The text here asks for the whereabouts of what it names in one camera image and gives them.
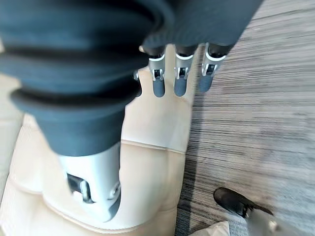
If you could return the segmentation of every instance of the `person's foot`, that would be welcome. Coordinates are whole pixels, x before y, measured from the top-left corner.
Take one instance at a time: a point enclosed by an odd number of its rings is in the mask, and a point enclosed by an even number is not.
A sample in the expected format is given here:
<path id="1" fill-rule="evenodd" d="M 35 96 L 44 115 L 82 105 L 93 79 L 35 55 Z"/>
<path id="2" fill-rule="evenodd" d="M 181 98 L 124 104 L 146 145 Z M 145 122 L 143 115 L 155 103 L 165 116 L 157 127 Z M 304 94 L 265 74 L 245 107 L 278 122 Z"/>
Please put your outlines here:
<path id="1" fill-rule="evenodd" d="M 246 213 L 248 209 L 259 209 L 270 215 L 273 215 L 272 212 L 264 207 L 256 205 L 251 200 L 247 199 L 243 195 L 234 192 L 228 188 L 217 188 L 213 197 L 217 204 L 219 204 L 224 209 L 235 213 L 243 218 L 246 218 Z"/>

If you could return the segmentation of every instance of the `gray pant leg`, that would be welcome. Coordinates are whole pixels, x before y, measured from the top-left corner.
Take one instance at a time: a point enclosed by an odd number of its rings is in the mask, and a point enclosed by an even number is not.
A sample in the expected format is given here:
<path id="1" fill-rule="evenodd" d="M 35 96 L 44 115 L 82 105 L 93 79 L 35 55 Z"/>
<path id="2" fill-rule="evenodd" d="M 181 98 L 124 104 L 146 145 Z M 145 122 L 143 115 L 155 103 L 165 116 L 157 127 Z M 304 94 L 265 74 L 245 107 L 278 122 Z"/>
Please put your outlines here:
<path id="1" fill-rule="evenodd" d="M 297 228 L 290 226 L 282 220 L 253 209 L 246 219 L 250 236 L 305 236 L 306 234 Z"/>

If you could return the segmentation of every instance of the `gray fingertip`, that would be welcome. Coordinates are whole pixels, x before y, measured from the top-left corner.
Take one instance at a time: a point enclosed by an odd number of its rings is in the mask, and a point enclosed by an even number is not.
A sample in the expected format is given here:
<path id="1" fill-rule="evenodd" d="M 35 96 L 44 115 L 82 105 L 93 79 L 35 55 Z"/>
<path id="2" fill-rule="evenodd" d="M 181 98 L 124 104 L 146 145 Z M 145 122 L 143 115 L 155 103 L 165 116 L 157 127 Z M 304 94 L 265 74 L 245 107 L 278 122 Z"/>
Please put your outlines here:
<path id="1" fill-rule="evenodd" d="M 175 79 L 174 92 L 178 97 L 181 97 L 186 93 L 186 88 L 187 80 L 185 80 L 183 77 Z"/>
<path id="2" fill-rule="evenodd" d="M 213 77 L 212 76 L 201 76 L 199 80 L 199 91 L 206 92 L 209 90 L 212 84 Z"/>
<path id="3" fill-rule="evenodd" d="M 140 97 L 141 94 L 142 94 L 142 88 L 141 88 L 140 80 L 137 80 L 137 82 L 138 82 L 138 85 L 139 85 L 139 91 L 138 91 L 138 93 L 137 93 L 137 97 Z"/>
<path id="4" fill-rule="evenodd" d="M 164 80 L 156 79 L 153 81 L 153 93 L 156 97 L 163 97 L 165 94 Z"/>

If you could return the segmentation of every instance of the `striped carpet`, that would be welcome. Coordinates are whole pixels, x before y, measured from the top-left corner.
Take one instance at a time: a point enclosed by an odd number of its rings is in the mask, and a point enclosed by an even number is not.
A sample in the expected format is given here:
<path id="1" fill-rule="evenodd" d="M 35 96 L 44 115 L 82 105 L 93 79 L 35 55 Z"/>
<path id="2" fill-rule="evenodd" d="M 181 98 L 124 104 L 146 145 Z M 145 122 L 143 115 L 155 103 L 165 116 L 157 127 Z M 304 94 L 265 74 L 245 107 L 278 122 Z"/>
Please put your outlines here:
<path id="1" fill-rule="evenodd" d="M 192 116 L 177 236 L 225 219 L 248 235 L 220 186 L 315 236 L 314 0 L 266 0 Z"/>

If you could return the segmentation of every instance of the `beige leather seat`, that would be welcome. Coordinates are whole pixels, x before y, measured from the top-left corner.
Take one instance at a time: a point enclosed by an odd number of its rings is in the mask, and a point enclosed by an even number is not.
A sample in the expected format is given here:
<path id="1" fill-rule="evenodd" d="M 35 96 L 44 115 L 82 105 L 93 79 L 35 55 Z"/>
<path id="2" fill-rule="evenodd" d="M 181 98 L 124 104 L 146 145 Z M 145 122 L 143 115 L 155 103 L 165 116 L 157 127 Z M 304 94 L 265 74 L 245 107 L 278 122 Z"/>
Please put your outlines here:
<path id="1" fill-rule="evenodd" d="M 8 99 L 17 81 L 0 75 L 0 223 L 5 235 L 174 235 L 193 89 L 190 79 L 186 95 L 174 95 L 173 48 L 167 54 L 165 96 L 154 97 L 144 69 L 139 72 L 143 93 L 126 108 L 122 200 L 107 223 L 92 218 L 72 199 L 56 154 L 35 120 Z"/>

